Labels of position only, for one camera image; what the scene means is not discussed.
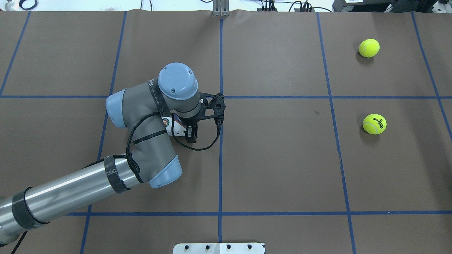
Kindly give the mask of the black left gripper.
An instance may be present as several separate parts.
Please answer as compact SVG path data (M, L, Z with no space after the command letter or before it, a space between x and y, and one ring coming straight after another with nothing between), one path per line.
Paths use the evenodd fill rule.
M186 130L186 141L187 143L197 143L197 131L198 131L198 122L201 121L203 115L201 112L195 114L192 117L181 117L176 113L172 113L172 130L176 130L174 124L176 122L180 123Z

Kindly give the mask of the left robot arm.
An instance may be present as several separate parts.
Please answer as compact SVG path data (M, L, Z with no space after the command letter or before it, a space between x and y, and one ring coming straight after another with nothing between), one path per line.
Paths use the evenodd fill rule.
M121 90L106 100L113 124L129 130L124 154L1 200L1 247L27 230L141 183L159 188L177 180L182 167L162 118L174 111L192 117L200 93L194 71L184 63L167 64L157 78Z

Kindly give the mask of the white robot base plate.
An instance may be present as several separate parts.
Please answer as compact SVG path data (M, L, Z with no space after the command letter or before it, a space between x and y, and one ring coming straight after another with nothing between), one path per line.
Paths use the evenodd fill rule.
M181 243L176 244L173 254L266 254L264 243Z

